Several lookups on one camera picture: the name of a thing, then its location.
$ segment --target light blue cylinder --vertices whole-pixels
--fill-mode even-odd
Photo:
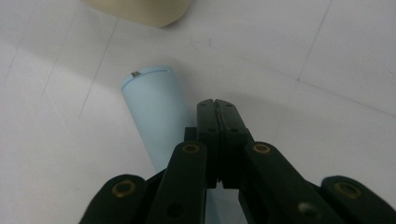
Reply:
[[[192,122],[174,70],[151,66],[129,75],[121,84],[126,104],[155,171],[166,168],[175,146]]]

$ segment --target white tile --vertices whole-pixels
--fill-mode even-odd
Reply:
[[[302,80],[396,115],[396,2],[333,0]]]
[[[0,203],[0,215],[2,222],[5,223],[17,223],[14,219],[15,210],[14,210],[14,199],[15,199],[15,190],[13,188],[12,183],[8,184],[5,182],[3,178],[1,181],[1,190],[0,190],[0,200],[3,203]]]
[[[169,32],[297,78],[329,0],[193,1]]]
[[[106,51],[117,18],[80,4],[45,94],[64,120],[78,118]]]
[[[35,1],[0,1],[0,87],[35,11]]]
[[[44,89],[56,64],[74,16],[78,1],[38,1],[26,29],[11,74],[38,78]]]
[[[275,146],[308,181],[354,178],[396,205],[396,118],[299,84]]]
[[[12,207],[11,210],[5,210],[4,215],[7,217],[7,223],[30,223],[37,217],[42,217],[40,220],[45,221],[45,212],[30,213],[32,210],[29,208],[42,210],[46,205],[50,206],[56,202],[59,195],[62,195],[62,190],[55,193],[52,185],[59,183],[59,178],[64,176],[56,172],[58,169],[53,166],[56,161],[51,157],[37,123],[32,98],[28,93],[16,88],[15,84],[17,83],[11,79],[0,97],[0,191],[3,195],[3,190],[13,190],[13,193],[8,195],[8,200],[3,202]],[[48,177],[44,173],[52,173],[50,179],[44,178]]]

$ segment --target screw hole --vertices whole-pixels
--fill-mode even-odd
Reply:
[[[183,146],[182,150],[186,153],[196,153],[199,151],[199,147],[194,144],[188,144]]]
[[[349,183],[338,182],[334,186],[338,192],[344,194],[350,199],[357,199],[361,196],[361,190]]]
[[[257,144],[253,146],[253,150],[261,154],[268,154],[271,152],[271,148],[264,144]]]
[[[117,198],[123,198],[123,197],[126,197],[126,196],[134,193],[135,189],[136,189],[136,184],[133,181],[129,180],[129,179],[125,179],[125,180],[117,183],[113,187],[111,192]]]

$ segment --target metal screw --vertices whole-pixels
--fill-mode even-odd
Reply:
[[[132,75],[133,77],[137,77],[137,76],[140,75],[140,73],[139,73],[139,71],[134,71],[134,72],[131,73],[131,75]]]
[[[183,146],[182,150],[186,153],[197,153],[199,151],[199,147],[195,144],[187,144]]]
[[[264,144],[256,144],[253,146],[253,150],[261,154],[268,154],[271,152],[271,148]]]
[[[136,184],[130,179],[125,179],[117,183],[113,187],[111,192],[117,198],[123,198],[130,194],[133,194],[135,190],[136,190]]]

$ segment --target white floor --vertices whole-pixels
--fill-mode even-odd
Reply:
[[[0,223],[78,223],[115,175],[154,175],[120,94],[168,64],[187,104],[234,103],[309,181],[346,175],[396,207],[396,2],[194,0],[150,28],[78,0],[0,0]],[[247,223],[216,190],[223,223]]]

